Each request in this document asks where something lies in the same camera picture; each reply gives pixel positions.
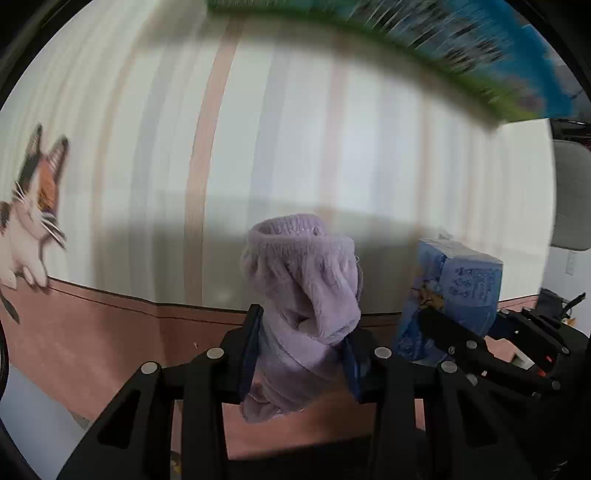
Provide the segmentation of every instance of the cat tail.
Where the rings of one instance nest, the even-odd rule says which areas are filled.
[[[4,305],[4,308],[6,309],[8,314],[12,317],[12,319],[15,322],[20,324],[21,318],[18,316],[18,312],[17,312],[16,308],[12,305],[12,303],[10,303],[8,301],[8,299],[4,296],[4,294],[2,294],[1,288],[0,288],[0,299],[2,300],[2,304]]]

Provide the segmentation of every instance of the calico cat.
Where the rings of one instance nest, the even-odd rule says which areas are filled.
[[[0,282],[9,288],[17,287],[17,273],[22,273],[31,286],[46,287],[41,244],[51,236],[63,248],[66,240],[57,226],[56,207],[68,140],[61,137],[44,154],[41,133],[42,127],[37,125],[12,191],[12,202],[0,202]]]

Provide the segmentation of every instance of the metal rivet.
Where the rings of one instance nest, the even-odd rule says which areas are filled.
[[[214,347],[214,348],[210,348],[207,351],[207,357],[211,358],[212,360],[216,360],[218,358],[223,357],[223,348],[220,347]]]
[[[146,362],[142,365],[141,371],[144,375],[151,375],[158,369],[156,362]]]
[[[441,362],[441,370],[447,374],[454,374],[457,372],[457,365],[454,362],[446,360],[445,362]]]
[[[379,346],[374,350],[374,355],[378,358],[390,358],[392,356],[392,350],[386,346]]]
[[[470,381],[470,383],[474,386],[476,386],[478,384],[478,379],[476,378],[476,375],[474,374],[467,374],[466,378]]]

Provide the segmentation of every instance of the blue box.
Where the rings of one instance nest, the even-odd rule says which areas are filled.
[[[433,307],[479,336],[495,322],[503,262],[451,240],[419,240],[418,273],[394,342],[394,351],[406,360],[437,365],[447,353],[425,340],[417,315]]]

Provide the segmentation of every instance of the gray chair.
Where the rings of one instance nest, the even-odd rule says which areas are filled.
[[[556,219],[552,246],[591,248],[591,151],[581,144],[554,140]]]

